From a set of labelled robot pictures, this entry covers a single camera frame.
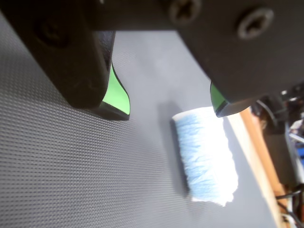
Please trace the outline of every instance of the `wooden edge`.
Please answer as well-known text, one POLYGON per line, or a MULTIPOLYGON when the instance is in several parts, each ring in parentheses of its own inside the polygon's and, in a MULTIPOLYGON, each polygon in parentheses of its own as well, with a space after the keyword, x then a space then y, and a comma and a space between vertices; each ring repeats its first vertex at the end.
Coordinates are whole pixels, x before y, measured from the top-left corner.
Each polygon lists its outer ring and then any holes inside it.
POLYGON ((237 137, 237 140, 244 152, 247 162, 253 172, 253 175, 258 183, 265 201, 270 209, 272 217, 278 228, 283 228, 285 225, 282 222, 280 210, 277 205, 274 192, 271 188, 267 174, 264 170, 262 162, 257 154, 256 148, 245 126, 245 123, 240 113, 228 116, 228 120, 237 137))

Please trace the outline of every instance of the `light blue fabric roll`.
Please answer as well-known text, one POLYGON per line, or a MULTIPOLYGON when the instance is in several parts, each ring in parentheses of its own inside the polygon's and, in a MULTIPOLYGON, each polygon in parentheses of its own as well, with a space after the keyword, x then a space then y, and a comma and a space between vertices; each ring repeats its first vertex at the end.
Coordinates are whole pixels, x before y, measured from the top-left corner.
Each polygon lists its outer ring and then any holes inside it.
POLYGON ((192 199, 225 206, 233 200, 238 175, 223 119, 215 116, 212 107, 183 112, 173 119, 192 199))

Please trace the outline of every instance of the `black cable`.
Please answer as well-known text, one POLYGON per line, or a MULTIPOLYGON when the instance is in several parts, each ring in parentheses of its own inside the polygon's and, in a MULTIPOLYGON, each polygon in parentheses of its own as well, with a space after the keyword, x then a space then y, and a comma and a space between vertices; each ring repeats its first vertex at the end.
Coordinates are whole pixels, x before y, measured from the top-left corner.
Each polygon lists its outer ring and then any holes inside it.
POLYGON ((296 196, 297 194, 300 194, 302 191, 301 190, 297 190, 297 191, 293 191, 293 192, 290 192, 286 195, 283 195, 283 196, 276 196, 275 198, 277 200, 281 200, 281 199, 286 199, 286 198, 291 198, 293 196, 296 196))
POLYGON ((265 111, 270 116, 272 122, 274 123, 274 126, 277 126, 277 119, 276 119, 275 115, 273 114, 273 112, 270 110, 270 108, 264 102, 262 102, 260 100, 257 100, 256 102, 265 109, 265 111))
POLYGON ((292 211, 289 211, 287 209, 287 207, 285 207, 282 203, 278 202, 278 205, 283 208, 295 221, 296 221, 296 224, 299 228, 304 228, 302 222, 299 220, 299 218, 292 212, 292 211))

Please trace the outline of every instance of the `table surface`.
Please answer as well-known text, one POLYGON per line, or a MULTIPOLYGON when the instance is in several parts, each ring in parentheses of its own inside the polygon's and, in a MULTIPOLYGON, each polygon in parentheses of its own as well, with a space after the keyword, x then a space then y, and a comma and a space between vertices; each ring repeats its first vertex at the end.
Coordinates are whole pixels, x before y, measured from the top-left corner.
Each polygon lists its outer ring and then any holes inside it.
POLYGON ((171 117, 211 106, 210 82, 175 32, 118 32, 128 122, 71 108, 0 16, 1 227, 276 227, 238 140, 226 207, 190 200, 171 117))

